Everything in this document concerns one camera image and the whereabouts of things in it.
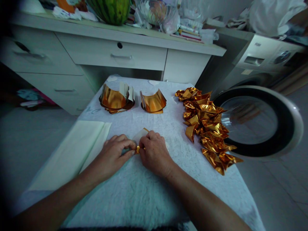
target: white desk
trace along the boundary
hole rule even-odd
[[[1,61],[73,115],[106,80],[95,71],[99,67],[156,70],[157,80],[195,85],[211,55],[226,51],[155,30],[58,19],[51,11],[18,13],[12,24],[14,39],[6,40]]]

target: person's right hand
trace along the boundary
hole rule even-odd
[[[146,136],[141,137],[139,146],[142,164],[154,174],[166,178],[175,163],[169,155],[164,137],[150,131]]]

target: watermelon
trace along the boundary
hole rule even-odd
[[[96,15],[106,23],[120,26],[128,18],[130,0],[87,0]]]

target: wall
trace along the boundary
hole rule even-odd
[[[252,0],[208,0],[205,2],[208,2],[207,18],[222,15],[223,21],[228,22],[231,18],[237,18],[246,7],[250,6]]]

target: folded paper craft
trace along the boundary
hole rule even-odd
[[[104,84],[99,102],[110,114],[127,111],[135,105],[134,88],[120,82],[120,90],[114,91]]]
[[[221,113],[225,110],[210,101],[211,92],[203,95],[196,88],[187,88],[178,90],[175,96],[183,102],[186,109],[183,114],[185,120],[183,123],[188,126],[186,136],[193,143],[195,134],[201,137],[201,143],[205,147],[202,149],[202,154],[217,172],[225,175],[225,171],[232,164],[243,162],[242,159],[226,153],[236,147],[224,142],[229,136],[229,131],[221,123]]]
[[[143,110],[153,114],[163,113],[163,108],[166,106],[167,100],[159,89],[154,95],[151,96],[145,96],[140,91],[140,97],[141,107]]]

